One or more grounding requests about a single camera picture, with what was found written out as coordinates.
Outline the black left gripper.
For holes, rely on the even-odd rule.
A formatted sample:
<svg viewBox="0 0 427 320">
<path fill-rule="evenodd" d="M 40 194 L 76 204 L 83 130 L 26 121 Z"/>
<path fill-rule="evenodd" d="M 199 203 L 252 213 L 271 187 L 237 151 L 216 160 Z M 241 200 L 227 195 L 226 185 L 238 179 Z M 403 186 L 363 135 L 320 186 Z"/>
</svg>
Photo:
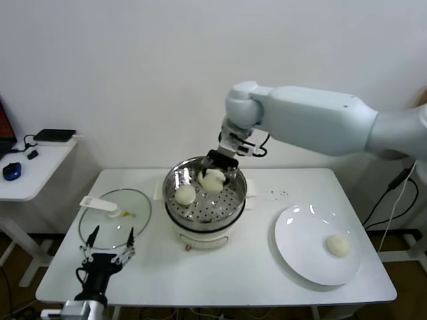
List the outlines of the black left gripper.
<svg viewBox="0 0 427 320">
<path fill-rule="evenodd" d="M 112 275 L 122 270 L 122 264 L 127 264 L 135 255 L 134 228 L 131 228 L 125 249 L 116 257 L 111 253 L 94 253 L 91 250 L 95 243 L 99 226 L 87 238 L 84 245 L 79 246 L 82 256 L 81 267 L 75 270 L 77 280 L 81 283 L 82 291 L 74 298 L 75 301 L 107 301 L 105 292 Z"/>
</svg>

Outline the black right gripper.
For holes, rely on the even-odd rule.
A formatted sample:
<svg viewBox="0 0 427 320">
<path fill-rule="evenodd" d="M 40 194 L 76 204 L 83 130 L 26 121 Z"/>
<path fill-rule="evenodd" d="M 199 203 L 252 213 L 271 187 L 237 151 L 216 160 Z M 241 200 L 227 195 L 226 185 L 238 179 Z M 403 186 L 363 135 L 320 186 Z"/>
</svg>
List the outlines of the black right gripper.
<svg viewBox="0 0 427 320">
<path fill-rule="evenodd" d="M 226 169 L 224 171 L 225 181 L 223 182 L 223 186 L 226 186 L 237 176 L 238 161 L 233 157 L 220 153 L 218 150 L 211 149 L 205 159 L 201 161 L 199 173 L 202 177 L 205 177 L 207 170 L 211 168 Z"/>
</svg>

